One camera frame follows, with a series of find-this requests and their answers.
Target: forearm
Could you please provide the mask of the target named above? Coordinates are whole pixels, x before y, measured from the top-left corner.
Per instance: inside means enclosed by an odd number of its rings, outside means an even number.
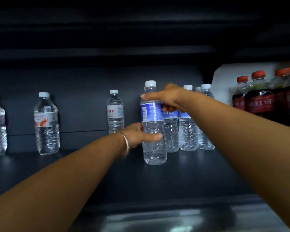
[[[113,161],[125,151],[121,134],[85,146],[0,196],[0,231],[66,231]]]
[[[200,129],[290,226],[290,127],[183,93],[181,104]]]

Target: person's right arm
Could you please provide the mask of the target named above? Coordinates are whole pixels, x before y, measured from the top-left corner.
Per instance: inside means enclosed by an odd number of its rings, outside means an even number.
[[[173,84],[141,97],[187,112],[290,228],[290,127]]]

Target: red bottle cap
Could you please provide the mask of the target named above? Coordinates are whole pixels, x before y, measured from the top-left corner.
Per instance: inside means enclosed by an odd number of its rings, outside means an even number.
[[[236,81],[237,81],[238,83],[240,83],[240,82],[247,82],[247,81],[248,81],[248,76],[239,76],[239,77],[236,79]]]
[[[265,71],[260,70],[260,71],[253,72],[251,74],[251,79],[253,80],[258,79],[260,77],[265,77]]]
[[[289,67],[275,71],[275,76],[283,76],[283,75],[289,75],[289,74],[290,74]]]

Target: bangle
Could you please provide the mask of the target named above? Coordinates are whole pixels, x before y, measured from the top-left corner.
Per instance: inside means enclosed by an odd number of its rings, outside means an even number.
[[[124,139],[125,139],[125,141],[126,141],[126,144],[127,144],[127,151],[126,151],[126,153],[124,154],[124,158],[127,156],[127,154],[129,153],[129,151],[130,151],[130,148],[129,148],[129,142],[128,142],[128,139],[126,138],[126,136],[122,133],[122,132],[119,132],[119,131],[115,131],[116,133],[120,133],[123,137],[124,137]]]

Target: person's left arm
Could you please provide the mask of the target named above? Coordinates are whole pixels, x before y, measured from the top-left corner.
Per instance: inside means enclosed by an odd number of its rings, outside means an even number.
[[[154,142],[141,123],[121,131],[131,147]],[[102,137],[28,177],[0,196],[1,231],[67,231],[114,160],[126,153],[120,133]]]

